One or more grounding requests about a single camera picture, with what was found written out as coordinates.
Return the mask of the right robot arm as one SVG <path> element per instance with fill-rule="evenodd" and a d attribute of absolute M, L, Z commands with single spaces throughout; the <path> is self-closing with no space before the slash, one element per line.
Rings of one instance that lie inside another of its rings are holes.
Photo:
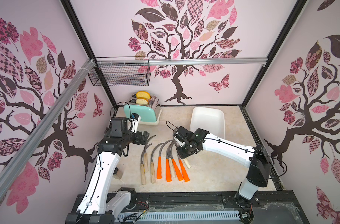
<path fill-rule="evenodd" d="M 186 159 L 199 152 L 207 151 L 229 158 L 247 168 L 247 174 L 235 194 L 237 203 L 249 203 L 260 190 L 282 190 L 279 176 L 273 167 L 278 158 L 270 156 L 263 145 L 255 147 L 231 142 L 207 130 L 198 128 L 190 131 L 183 126 L 172 128 L 177 154 Z"/>

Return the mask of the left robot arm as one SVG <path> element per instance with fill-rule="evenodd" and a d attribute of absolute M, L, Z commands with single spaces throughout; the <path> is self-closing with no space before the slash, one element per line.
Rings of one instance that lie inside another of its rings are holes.
<path fill-rule="evenodd" d="M 102 140 L 97 144 L 97 159 L 86 193 L 77 209 L 66 217 L 67 224 L 113 224 L 126 207 L 135 206 L 135 189 L 120 188 L 107 200 L 117 164 L 129 153 L 130 144 L 145 145 L 147 131 L 138 131 L 141 117 L 113 118 Z"/>

